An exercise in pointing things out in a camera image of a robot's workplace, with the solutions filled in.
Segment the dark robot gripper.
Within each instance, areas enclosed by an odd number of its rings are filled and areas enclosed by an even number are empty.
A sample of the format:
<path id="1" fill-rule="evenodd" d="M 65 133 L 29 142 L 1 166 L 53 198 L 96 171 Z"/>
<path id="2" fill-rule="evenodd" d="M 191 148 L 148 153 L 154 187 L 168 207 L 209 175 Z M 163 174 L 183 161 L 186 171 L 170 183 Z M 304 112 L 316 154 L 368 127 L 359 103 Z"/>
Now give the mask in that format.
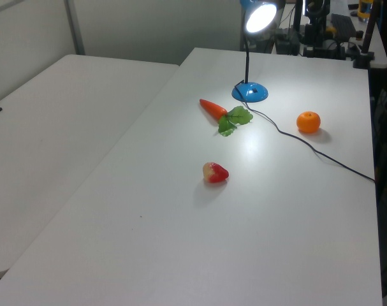
<path id="1" fill-rule="evenodd" d="M 326 18 L 330 12 L 330 0 L 306 0 L 304 1 L 304 15 L 309 19 L 310 23 L 315 23 L 321 18 Z M 323 47 L 325 41 L 326 22 L 320 22 L 316 33 L 316 47 Z M 315 45 L 315 30 L 313 24 L 305 25 L 304 45 L 314 47 Z"/>

